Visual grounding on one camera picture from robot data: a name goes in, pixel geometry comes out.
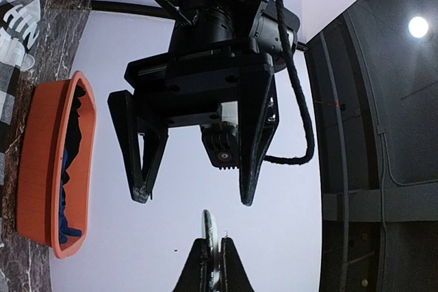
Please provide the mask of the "black garment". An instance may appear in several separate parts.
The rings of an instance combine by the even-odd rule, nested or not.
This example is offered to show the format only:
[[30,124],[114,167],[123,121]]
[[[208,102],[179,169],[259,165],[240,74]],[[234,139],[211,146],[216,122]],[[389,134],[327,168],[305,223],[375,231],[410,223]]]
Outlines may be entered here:
[[70,176],[67,173],[67,169],[79,153],[79,147],[81,143],[81,131],[79,128],[79,113],[78,110],[81,107],[81,97],[86,95],[86,91],[79,85],[75,87],[72,105],[70,108],[70,114],[68,118],[68,125],[66,131],[66,141],[64,145],[64,165],[62,169],[62,184],[65,185],[70,180]]

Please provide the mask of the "orange plastic basin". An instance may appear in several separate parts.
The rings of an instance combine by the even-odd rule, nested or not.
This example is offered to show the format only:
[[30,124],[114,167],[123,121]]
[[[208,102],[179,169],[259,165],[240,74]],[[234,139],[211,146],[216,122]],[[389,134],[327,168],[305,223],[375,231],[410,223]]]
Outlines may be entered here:
[[[67,172],[70,180],[61,184],[64,145],[75,87],[86,95],[80,98],[79,153]],[[96,104],[90,82],[81,71],[71,79],[39,84],[31,100],[18,167],[16,230],[32,241],[52,248],[55,257],[76,254],[88,230],[88,201]],[[59,241],[60,192],[66,192],[68,223],[82,232],[79,237]]]

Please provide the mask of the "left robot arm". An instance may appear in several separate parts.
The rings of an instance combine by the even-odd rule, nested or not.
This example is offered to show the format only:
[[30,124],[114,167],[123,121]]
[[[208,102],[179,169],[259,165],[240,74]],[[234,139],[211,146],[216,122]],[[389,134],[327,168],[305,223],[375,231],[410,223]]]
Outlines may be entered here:
[[285,68],[274,0],[155,0],[175,21],[168,51],[130,62],[132,91],[112,92],[131,198],[153,192],[168,131],[197,125],[211,164],[238,169],[253,203],[279,125],[274,76]]

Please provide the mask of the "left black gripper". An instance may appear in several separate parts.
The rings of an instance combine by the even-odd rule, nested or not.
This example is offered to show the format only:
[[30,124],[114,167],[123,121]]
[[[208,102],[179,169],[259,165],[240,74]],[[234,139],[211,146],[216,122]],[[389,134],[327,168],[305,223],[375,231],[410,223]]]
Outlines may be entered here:
[[131,199],[145,203],[153,188],[169,127],[217,123],[219,107],[237,101],[240,198],[251,206],[263,160],[279,125],[272,56],[254,38],[215,42],[127,64],[134,88],[109,94]]

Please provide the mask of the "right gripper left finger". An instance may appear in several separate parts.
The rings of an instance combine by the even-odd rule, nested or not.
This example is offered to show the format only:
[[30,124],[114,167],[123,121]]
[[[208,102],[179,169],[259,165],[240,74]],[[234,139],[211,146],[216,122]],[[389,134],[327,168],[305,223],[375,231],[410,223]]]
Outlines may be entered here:
[[179,279],[173,289],[174,292],[205,292],[207,291],[207,268],[209,254],[205,239],[195,239]]

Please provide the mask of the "black white plaid shirt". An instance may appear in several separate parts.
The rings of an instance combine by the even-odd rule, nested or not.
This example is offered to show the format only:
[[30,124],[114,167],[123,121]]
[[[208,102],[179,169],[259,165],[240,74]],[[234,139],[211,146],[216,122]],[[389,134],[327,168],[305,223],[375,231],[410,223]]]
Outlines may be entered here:
[[40,0],[1,0],[1,187],[20,140],[13,119],[18,80],[35,66],[30,51],[40,35],[41,11]]

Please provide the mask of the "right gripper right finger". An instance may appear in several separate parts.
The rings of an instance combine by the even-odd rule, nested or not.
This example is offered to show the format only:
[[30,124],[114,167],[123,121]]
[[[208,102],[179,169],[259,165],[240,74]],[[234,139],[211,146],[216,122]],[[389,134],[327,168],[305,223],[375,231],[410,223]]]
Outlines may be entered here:
[[220,291],[254,292],[237,248],[230,237],[224,237],[221,240]]

